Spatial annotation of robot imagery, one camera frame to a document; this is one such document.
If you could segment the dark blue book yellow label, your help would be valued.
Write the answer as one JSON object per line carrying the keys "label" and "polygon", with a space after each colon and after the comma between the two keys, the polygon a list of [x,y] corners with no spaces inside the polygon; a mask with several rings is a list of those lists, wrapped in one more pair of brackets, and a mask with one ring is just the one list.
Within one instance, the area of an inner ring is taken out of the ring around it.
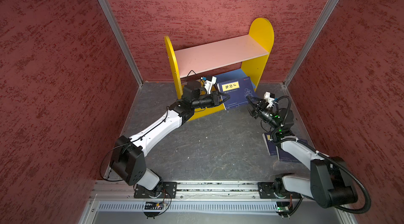
{"label": "dark blue book yellow label", "polygon": [[224,102],[225,110],[230,110],[248,104],[247,96],[255,97],[255,85],[250,77],[218,83],[219,92],[230,97]]}

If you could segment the yellow pink blue bookshelf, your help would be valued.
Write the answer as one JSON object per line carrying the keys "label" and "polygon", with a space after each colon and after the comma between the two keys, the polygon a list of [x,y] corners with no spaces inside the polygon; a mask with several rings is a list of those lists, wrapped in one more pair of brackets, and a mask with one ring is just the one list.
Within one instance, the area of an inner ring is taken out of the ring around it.
{"label": "yellow pink blue bookshelf", "polygon": [[177,97],[183,95],[181,79],[188,73],[198,76],[212,70],[241,63],[240,73],[250,77],[258,87],[274,44],[274,29],[265,18],[255,19],[247,35],[229,38],[181,50],[174,50],[170,38],[164,37]]}

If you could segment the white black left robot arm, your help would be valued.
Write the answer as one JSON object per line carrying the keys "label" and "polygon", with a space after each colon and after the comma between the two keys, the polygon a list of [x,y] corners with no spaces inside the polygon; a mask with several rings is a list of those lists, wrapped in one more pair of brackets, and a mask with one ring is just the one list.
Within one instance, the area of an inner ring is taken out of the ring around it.
{"label": "white black left robot arm", "polygon": [[213,90],[216,83],[213,76],[188,82],[181,98],[168,106],[161,118],[129,138],[121,136],[111,150],[112,171],[127,185],[141,186],[151,198],[159,197],[164,191],[163,179],[146,167],[145,157],[164,137],[190,120],[196,109],[215,108],[230,99],[229,95]]}

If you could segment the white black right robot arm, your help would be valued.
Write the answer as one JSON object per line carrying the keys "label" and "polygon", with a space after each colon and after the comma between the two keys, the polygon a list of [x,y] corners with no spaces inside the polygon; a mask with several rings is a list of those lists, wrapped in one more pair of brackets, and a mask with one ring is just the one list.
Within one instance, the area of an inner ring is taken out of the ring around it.
{"label": "white black right robot arm", "polygon": [[357,202],[352,177],[341,169],[345,162],[339,157],[321,157],[318,151],[296,137],[291,130],[294,115],[289,106],[279,109],[272,105],[269,98],[248,96],[247,101],[250,115],[272,127],[269,141],[278,150],[291,154],[310,171],[308,177],[293,174],[276,176],[272,190],[278,198],[297,193],[314,200],[323,208]]}

